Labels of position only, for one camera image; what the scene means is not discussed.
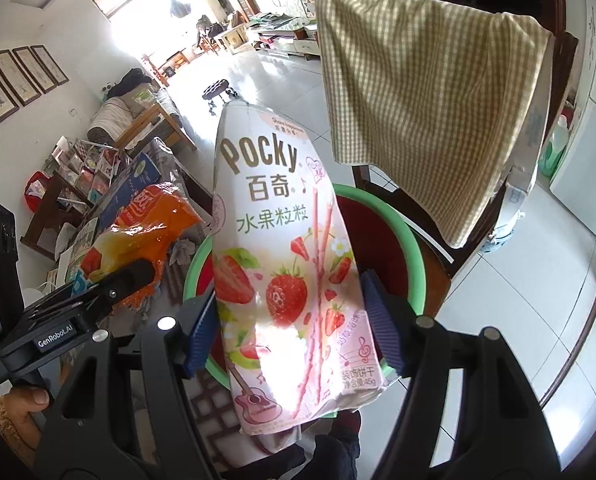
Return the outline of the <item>left hand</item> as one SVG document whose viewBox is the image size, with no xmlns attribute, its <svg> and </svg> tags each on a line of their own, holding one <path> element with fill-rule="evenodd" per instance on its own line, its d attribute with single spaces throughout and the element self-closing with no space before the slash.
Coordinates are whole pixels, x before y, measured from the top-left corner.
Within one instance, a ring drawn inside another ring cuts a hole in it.
<svg viewBox="0 0 596 480">
<path fill-rule="evenodd" d="M 43 412 L 48 404 L 48 392 L 36 387 L 14 387 L 3 396 L 4 411 L 8 419 L 30 448 L 35 448 L 41 437 L 41 430 L 31 415 Z"/>
</svg>

